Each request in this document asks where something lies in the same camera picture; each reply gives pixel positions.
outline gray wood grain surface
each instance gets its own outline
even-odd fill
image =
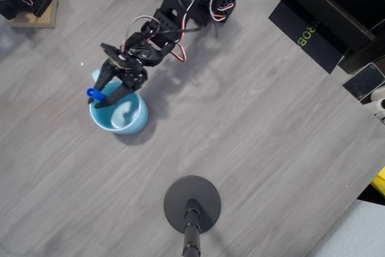
[[[55,29],[0,26],[1,257],[177,257],[162,204],[185,175],[222,198],[202,257],[304,256],[385,166],[384,126],[242,0],[149,69],[141,132],[99,129],[99,45],[160,3],[59,0]]]

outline light blue bowl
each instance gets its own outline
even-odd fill
[[[118,81],[109,82],[102,93],[109,95],[120,84],[121,82]],[[147,122],[149,115],[147,105],[137,93],[128,94],[109,107],[95,109],[98,102],[94,100],[90,104],[90,114],[94,122],[106,131],[121,135],[134,134],[140,131]]]

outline white object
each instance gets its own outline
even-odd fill
[[[378,114],[385,111],[385,99],[379,99],[378,101],[371,102],[364,105],[372,114]]]
[[[355,200],[307,257],[384,257],[385,206]]]
[[[378,101],[379,99],[385,99],[385,86],[379,87],[378,89],[373,91],[371,94],[371,101],[375,102],[375,101]]]
[[[383,111],[382,113],[378,113],[375,116],[378,117],[380,120],[383,120],[385,119],[385,111]]]

